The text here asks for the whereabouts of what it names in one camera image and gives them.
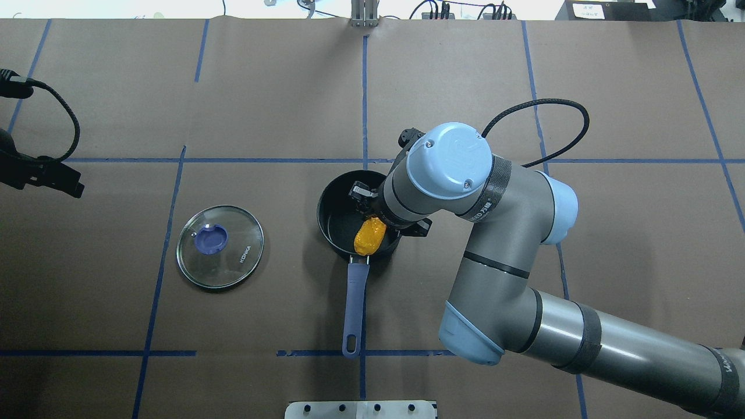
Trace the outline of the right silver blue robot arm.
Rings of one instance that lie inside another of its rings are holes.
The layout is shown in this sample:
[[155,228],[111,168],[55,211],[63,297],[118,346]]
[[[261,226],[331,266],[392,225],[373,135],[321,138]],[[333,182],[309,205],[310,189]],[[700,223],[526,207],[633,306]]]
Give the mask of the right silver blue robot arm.
[[473,223],[439,329],[450,352],[495,365],[511,351],[698,416],[743,417],[743,349],[687,342],[529,287],[538,248],[562,241],[577,219],[567,184],[493,154],[463,123],[399,143],[381,184],[356,181],[349,196],[400,232],[428,230],[439,211]]

